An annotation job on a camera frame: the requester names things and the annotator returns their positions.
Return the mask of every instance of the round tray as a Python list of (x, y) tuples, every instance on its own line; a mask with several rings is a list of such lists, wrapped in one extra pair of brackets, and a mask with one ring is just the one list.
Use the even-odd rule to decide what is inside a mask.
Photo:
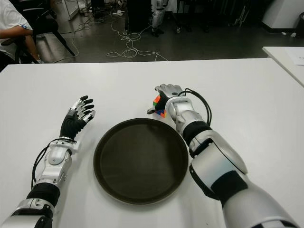
[(180, 135), (153, 119), (131, 119), (111, 128), (94, 154), (94, 172), (111, 196), (131, 204), (150, 204), (173, 193), (188, 168)]

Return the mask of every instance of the white desk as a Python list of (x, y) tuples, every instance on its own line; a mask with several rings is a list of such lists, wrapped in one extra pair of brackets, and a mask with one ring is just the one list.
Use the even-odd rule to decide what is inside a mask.
[[(76, 138), (82, 149), (73, 157), (54, 224), (225, 227), (220, 203), (204, 196), (189, 174), (171, 197), (149, 206), (118, 202), (97, 183), (93, 155), (100, 138), (121, 121), (158, 118), (146, 111), (157, 96), (154, 87), (162, 83), (192, 88), (206, 98), (212, 128), (242, 156), (250, 179), (304, 226), (304, 90), (270, 58), (8, 66), (0, 74), (0, 222), (28, 194), (34, 160), (58, 136), (68, 108), (89, 95), (96, 116)], [(200, 101), (193, 102), (204, 116)]]
[(304, 66), (295, 65), (285, 47), (263, 47), (263, 50), (304, 87)]

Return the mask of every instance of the paper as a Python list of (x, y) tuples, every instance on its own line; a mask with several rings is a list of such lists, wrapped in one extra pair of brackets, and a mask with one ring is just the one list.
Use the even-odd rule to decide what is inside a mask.
[(285, 47), (285, 50), (295, 65), (304, 66), (304, 47)]

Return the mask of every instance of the concrete floor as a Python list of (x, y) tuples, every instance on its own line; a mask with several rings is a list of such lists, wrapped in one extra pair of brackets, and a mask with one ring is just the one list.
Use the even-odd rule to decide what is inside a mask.
[[(68, 21), (63, 10), (62, 3), (56, 4), (57, 22), (59, 32), (71, 32), (78, 25), (87, 21), (90, 17), (76, 15)], [(123, 52), (126, 50), (125, 41), (111, 30), (110, 16), (106, 16), (104, 24), (92, 24), (91, 29), (75, 33), (74, 43), (79, 50), (79, 56), (61, 61), (60, 63), (89, 63), (89, 62), (130, 62), (130, 61), (154, 61), (155, 55), (136, 56), (134, 58), (107, 57), (111, 51)], [(124, 19), (116, 19), (113, 27), (122, 33)], [(210, 27), (210, 33), (204, 33), (199, 24), (192, 25), (192, 32), (183, 30), (175, 34), (175, 23), (166, 18), (162, 30), (164, 35), (155, 38), (149, 31), (142, 33), (142, 38), (134, 42), (134, 47), (139, 50), (159, 52), (168, 60), (199, 60), (199, 59), (225, 59), (225, 58), (257, 58), (267, 57), (262, 51), (263, 46), (304, 46), (304, 39), (291, 38), (281, 33), (269, 33), (260, 27)], [(72, 46), (73, 33), (62, 35), (70, 48)], [(71, 56), (54, 35), (45, 35), (38, 38), (38, 50), (41, 58), (46, 63), (52, 63)]]

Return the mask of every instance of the robotic arm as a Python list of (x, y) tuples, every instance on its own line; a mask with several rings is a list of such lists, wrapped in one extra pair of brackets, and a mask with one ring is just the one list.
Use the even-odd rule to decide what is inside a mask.
[(204, 194), (220, 200), (228, 228), (298, 228), (267, 192), (253, 184), (237, 152), (197, 113), (178, 85), (157, 86), (160, 100), (147, 111), (165, 109), (193, 158), (190, 174)]
[[(51, 141), (35, 161), (30, 193), (4, 221), (2, 228), (52, 227), (52, 218), (60, 190), (72, 164), (71, 156), (79, 147), (79, 142), (76, 142), (74, 138), (95, 115), (95, 111), (90, 110), (94, 105), (87, 105), (92, 102), (92, 99), (88, 100), (88, 96), (83, 96), (69, 109), (61, 125), (59, 138)], [(45, 167), (36, 180), (36, 167), (43, 158)]]

